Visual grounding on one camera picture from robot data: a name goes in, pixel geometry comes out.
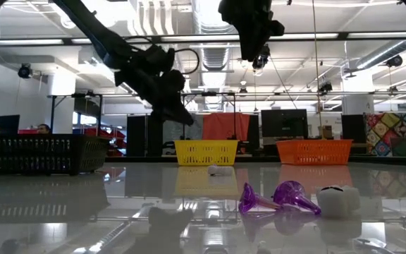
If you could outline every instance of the orange basket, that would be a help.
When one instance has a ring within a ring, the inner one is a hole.
[[[346,165],[353,140],[287,140],[276,146],[281,163],[294,165]]]

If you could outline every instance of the black cable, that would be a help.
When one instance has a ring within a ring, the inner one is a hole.
[[[195,66],[195,68],[193,70],[188,71],[186,73],[181,73],[181,74],[183,74],[183,75],[192,74],[195,71],[197,71],[198,67],[200,66],[200,56],[198,55],[198,53],[194,49],[178,49],[178,50],[175,51],[175,53],[184,52],[184,51],[190,51],[190,52],[193,52],[195,54],[195,56],[197,57],[197,65]]]
[[[276,74],[278,75],[278,78],[280,78],[281,85],[285,88],[285,91],[286,91],[286,93],[288,94],[290,101],[293,102],[295,109],[298,109],[297,106],[296,106],[295,103],[294,103],[293,98],[290,96],[290,94],[289,94],[289,92],[288,92],[288,89],[286,88],[286,85],[285,85],[285,83],[283,82],[283,79],[281,79],[280,73],[278,73],[278,70],[277,70],[277,68],[275,67],[275,62],[273,62],[272,56],[271,56],[271,60],[272,60],[273,67],[275,68],[275,72],[276,72]]]

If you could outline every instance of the ceiling light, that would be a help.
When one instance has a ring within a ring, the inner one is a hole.
[[[164,42],[183,42],[183,41],[230,41],[239,40],[239,35],[188,35],[188,36],[164,36],[162,41]]]
[[[393,38],[393,37],[406,37],[406,32],[352,32],[347,38],[350,39],[367,39],[367,38]]]
[[[225,44],[225,45],[190,45],[190,49],[230,49],[230,48],[240,48],[239,44]]]
[[[91,44],[90,39],[71,39],[73,44]]]
[[[338,33],[317,33],[317,39],[335,39]],[[270,40],[304,40],[314,39],[314,33],[305,34],[284,34],[283,36],[271,36]]]
[[[207,89],[207,88],[224,89],[224,88],[231,88],[231,86],[212,87],[212,86],[206,86],[206,85],[199,85],[198,88],[199,89]]]
[[[0,40],[0,46],[61,45],[60,39],[42,40]]]

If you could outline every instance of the hanging wire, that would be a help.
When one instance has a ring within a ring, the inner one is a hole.
[[[288,89],[286,88],[285,83],[283,82],[283,79],[281,78],[281,75],[280,75],[280,73],[278,72],[278,69],[276,68],[275,62],[273,61],[273,58],[272,58],[272,57],[271,57],[271,61],[272,61],[272,64],[273,64],[273,68],[275,69],[276,75],[278,75],[278,78],[280,79],[281,85],[285,88],[286,94],[288,94],[289,99],[290,99],[290,101],[294,104],[295,109],[298,109],[298,108],[297,108],[297,105],[295,105],[295,103],[294,103],[293,98],[290,96],[290,94],[289,94],[289,92],[288,92]]]
[[[254,82],[254,109],[253,111],[257,111],[257,77],[253,75],[253,82]]]
[[[391,67],[388,67],[388,72],[389,72],[389,89],[391,90],[391,96],[389,99],[389,107],[391,109],[391,111],[393,110],[393,79],[391,78]]]
[[[314,0],[313,0],[313,23],[314,23],[314,53],[316,54],[316,63],[318,63],[319,55],[317,54],[316,7],[314,6]],[[319,113],[319,125],[321,126],[321,136],[322,136],[322,139],[325,139],[324,130],[322,128],[321,96],[319,94],[321,83],[319,81],[319,65],[318,64],[316,64],[316,79],[317,79],[317,112]]]

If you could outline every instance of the white toy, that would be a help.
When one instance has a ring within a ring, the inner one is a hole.
[[[217,165],[211,165],[208,167],[208,174],[210,176],[231,176],[233,172],[233,167],[223,167]]]
[[[328,186],[318,189],[316,197],[322,217],[347,218],[359,209],[357,188]]]

